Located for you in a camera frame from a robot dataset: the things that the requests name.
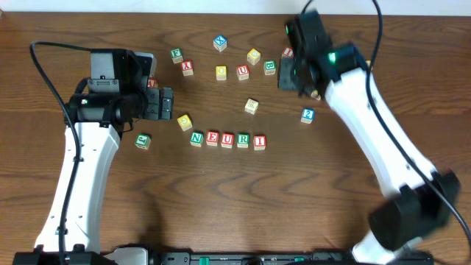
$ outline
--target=cable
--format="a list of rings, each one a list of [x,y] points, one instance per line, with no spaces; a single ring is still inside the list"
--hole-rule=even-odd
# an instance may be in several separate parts
[[[44,72],[43,68],[38,62],[38,59],[36,58],[36,53],[35,53],[35,47],[36,45],[45,45],[45,46],[56,46],[56,47],[62,47],[62,48],[68,48],[68,49],[76,49],[80,51],[86,51],[86,52],[91,52],[91,49],[89,48],[83,48],[83,47],[78,47],[78,46],[72,46],[68,44],[63,44],[63,43],[53,43],[53,42],[48,42],[48,41],[34,41],[31,43],[31,46],[29,47],[29,52],[31,53],[31,58],[33,63],[35,64],[36,68],[39,71],[39,74],[42,76],[44,79],[44,82],[46,82],[47,86],[51,90],[52,94],[56,98],[57,102],[59,103],[60,108],[62,109],[62,112],[64,113],[65,119],[67,120],[68,126],[71,128],[72,135],[74,137],[74,143],[75,143],[75,157],[74,157],[74,166],[72,167],[72,173],[71,173],[71,178],[68,181],[68,186],[67,186],[67,191],[65,192],[65,197],[64,197],[64,203],[62,206],[62,211],[60,213],[60,222],[59,222],[59,261],[61,265],[65,265],[65,218],[67,216],[67,209],[68,209],[68,204],[70,202],[71,198],[71,193],[72,193],[72,188],[74,187],[74,181],[75,181],[75,176],[77,175],[77,169],[79,167],[79,162],[81,160],[80,157],[80,142],[79,142],[79,136],[77,135],[77,131],[75,130],[75,126],[72,123],[72,120],[70,116],[68,115],[68,112],[65,108],[64,101],[60,97],[59,93],[55,89],[54,85],[52,84],[51,80],[46,76],[46,73]]]
[[[313,0],[309,0],[309,1],[306,3],[306,5],[304,6],[304,8],[303,8],[302,11],[301,11],[301,15],[304,15],[304,13],[306,13],[306,10],[308,9],[309,4],[311,4],[312,1],[313,1]]]
[[[378,109],[376,108],[375,100],[373,99],[373,96],[371,93],[369,81],[370,81],[370,76],[371,76],[371,71],[373,69],[373,65],[375,64],[376,55],[378,54],[378,50],[380,47],[381,37],[383,36],[383,16],[381,15],[379,4],[376,2],[376,0],[372,0],[372,1],[373,1],[373,4],[375,4],[376,11],[378,12],[379,30],[378,30],[378,38],[376,39],[375,49],[373,50],[373,54],[371,56],[371,63],[369,64],[368,70],[366,71],[366,94],[368,96],[369,105],[373,109],[373,112],[375,113],[376,118],[380,122],[384,131],[389,136],[393,144],[397,147],[401,155],[406,159],[407,163],[424,180],[425,184],[429,186],[429,188],[437,195],[438,198],[440,198],[440,200],[448,207],[448,209],[450,209],[450,211],[456,217],[456,220],[459,222],[459,224],[463,228],[463,231],[466,234],[466,237],[468,240],[468,244],[471,247],[471,231],[466,221],[464,221],[463,216],[461,216],[458,210],[456,210],[456,208],[450,203],[450,201],[448,201],[448,199],[433,185],[433,183],[427,178],[427,176],[425,176],[425,174],[420,171],[419,167],[415,164],[415,162],[407,155],[407,152],[399,144],[395,136],[392,134],[391,130],[386,125],[386,122],[384,122]]]

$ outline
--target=row of letter blocks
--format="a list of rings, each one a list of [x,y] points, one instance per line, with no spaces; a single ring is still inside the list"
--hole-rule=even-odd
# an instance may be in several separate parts
[[[204,135],[200,132],[193,132],[191,134],[190,144],[193,146],[201,147],[204,139]],[[208,132],[206,135],[206,144],[208,146],[218,146],[219,143],[219,132]],[[223,133],[221,136],[221,146],[225,148],[233,148],[234,135],[231,133]],[[237,135],[237,147],[238,148],[249,148],[249,135],[239,133]],[[265,150],[266,148],[266,137],[263,135],[254,136],[253,138],[254,150]]]

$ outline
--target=wood grain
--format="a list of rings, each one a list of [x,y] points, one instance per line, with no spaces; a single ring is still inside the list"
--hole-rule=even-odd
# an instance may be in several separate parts
[[[277,60],[288,41],[288,15],[5,13],[0,20],[0,263],[30,251],[49,212],[63,161],[64,124],[29,56],[33,40],[151,52],[159,84],[175,91],[174,116],[194,129],[264,134],[264,152],[190,146],[175,120],[140,121],[121,142],[110,170],[102,214],[102,249],[138,242],[205,252],[311,251],[352,247],[368,230],[367,214],[383,198],[371,167],[324,102],[279,91],[261,63],[239,82],[236,66],[251,48]],[[374,16],[325,16],[337,43],[352,41],[368,58]],[[458,208],[471,220],[471,19],[385,17],[375,79],[411,140],[439,169],[452,169],[462,190]],[[222,53],[212,46],[228,38]],[[194,62],[183,78],[170,49]],[[87,53],[38,48],[67,99],[90,74]],[[227,81],[214,68],[226,65]],[[260,102],[244,112],[247,98]],[[313,107],[313,124],[301,124]],[[153,137],[148,152],[138,133]],[[462,261],[466,240],[456,223],[421,248]]]

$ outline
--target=alphabet cube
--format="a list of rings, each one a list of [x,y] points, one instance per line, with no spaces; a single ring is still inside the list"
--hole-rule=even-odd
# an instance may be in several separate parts
[[[223,133],[221,138],[221,146],[225,148],[233,148],[234,135],[230,133]]]
[[[216,80],[227,79],[227,68],[226,66],[216,66]]]
[[[182,50],[180,48],[172,49],[170,55],[174,63],[181,63],[183,61]]]
[[[147,80],[148,88],[157,88],[157,80],[154,77],[149,77]]]
[[[286,57],[286,58],[292,58],[293,55],[293,49],[286,47],[283,53],[281,54],[281,57]]]
[[[250,52],[247,54],[247,60],[254,66],[258,63],[261,56],[262,54],[259,51],[257,51],[256,49],[251,49]]]
[[[209,146],[218,146],[219,132],[208,132],[206,135],[206,144]]]
[[[218,51],[222,52],[227,48],[227,39],[223,35],[219,35],[214,39],[213,46]]]
[[[188,117],[188,115],[186,114],[179,117],[177,121],[180,127],[182,127],[183,132],[193,127],[193,125],[191,124],[190,117]]]
[[[238,148],[249,148],[249,135],[239,133],[237,135],[237,147]]]
[[[245,111],[255,115],[255,112],[257,112],[258,109],[258,102],[256,102],[253,99],[247,100],[247,104],[245,104]]]
[[[310,124],[314,120],[314,114],[314,110],[308,108],[304,109],[301,115],[301,122]]]
[[[253,149],[254,150],[265,150],[266,138],[265,136],[254,136],[253,138]]]
[[[277,64],[273,60],[265,61],[264,69],[265,75],[275,74],[277,71]]]
[[[190,138],[190,144],[192,146],[197,146],[197,147],[201,147],[201,144],[203,142],[203,134],[202,133],[197,133],[197,132],[193,132],[191,134],[191,138]]]
[[[140,134],[135,139],[135,145],[142,149],[148,149],[150,146],[151,139],[148,135]]]
[[[237,77],[239,81],[249,79],[249,66],[237,66]]]
[[[182,62],[182,71],[185,77],[193,75],[193,63],[191,61]]]

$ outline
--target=wooden table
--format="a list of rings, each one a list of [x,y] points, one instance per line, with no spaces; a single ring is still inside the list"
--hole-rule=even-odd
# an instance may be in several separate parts
[[[196,252],[300,252],[349,248],[367,232],[367,214],[383,197],[362,151],[325,102],[277,89],[263,64],[239,82],[236,66],[256,48],[278,60],[290,15],[4,13],[0,20],[0,263],[30,251],[46,221],[64,153],[64,123],[35,69],[28,46],[50,40],[94,48],[151,52],[159,84],[175,92],[174,117],[189,113],[195,130],[264,134],[264,152],[189,144],[176,120],[140,121],[114,157],[102,211],[103,251],[118,244]],[[324,16],[335,43],[353,41],[365,58],[374,16]],[[375,79],[383,98],[422,153],[452,169],[462,190],[458,209],[471,222],[471,19],[385,17]],[[213,48],[223,34],[228,47]],[[170,49],[194,63],[183,77]],[[90,75],[90,56],[38,47],[40,63],[67,100]],[[215,66],[226,65],[225,82]],[[244,112],[257,99],[256,115]],[[313,124],[300,122],[313,107]],[[152,135],[149,151],[134,146]],[[421,248],[462,261],[466,240],[455,220]]]

